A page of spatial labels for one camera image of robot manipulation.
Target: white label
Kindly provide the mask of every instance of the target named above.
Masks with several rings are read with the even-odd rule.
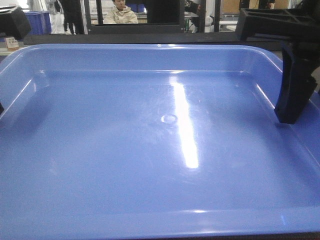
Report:
[[[19,48],[19,43],[14,37],[6,37],[5,44],[8,49]]]

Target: small circular mark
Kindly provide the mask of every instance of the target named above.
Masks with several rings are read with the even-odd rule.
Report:
[[[177,116],[172,114],[166,114],[161,117],[161,122],[165,124],[175,124],[177,120]]]

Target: beige jacket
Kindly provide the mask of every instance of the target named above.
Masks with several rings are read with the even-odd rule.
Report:
[[[138,18],[130,7],[125,6],[122,11],[119,11],[114,6],[106,15],[105,21],[106,24],[137,24]]]

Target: blue bin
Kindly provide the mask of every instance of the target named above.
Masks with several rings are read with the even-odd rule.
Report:
[[[279,123],[282,65],[240,45],[13,52],[0,64],[0,239],[320,232],[320,95]]]
[[[49,11],[25,12],[31,25],[30,35],[44,35],[51,33],[51,22]]]
[[[138,5],[138,12],[143,13],[145,11],[145,5],[144,4],[139,4]]]
[[[131,8],[132,11],[135,13],[138,12],[138,5],[137,4],[127,4],[128,7]]]

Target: black clamp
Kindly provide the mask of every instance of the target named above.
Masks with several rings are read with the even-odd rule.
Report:
[[[241,9],[235,32],[243,41],[282,41],[282,84],[274,112],[281,123],[294,124],[317,87],[311,74],[320,66],[320,0],[303,0],[293,9]]]
[[[18,5],[0,7],[0,37],[24,38],[31,31],[30,23]],[[0,114],[4,111],[0,103]]]

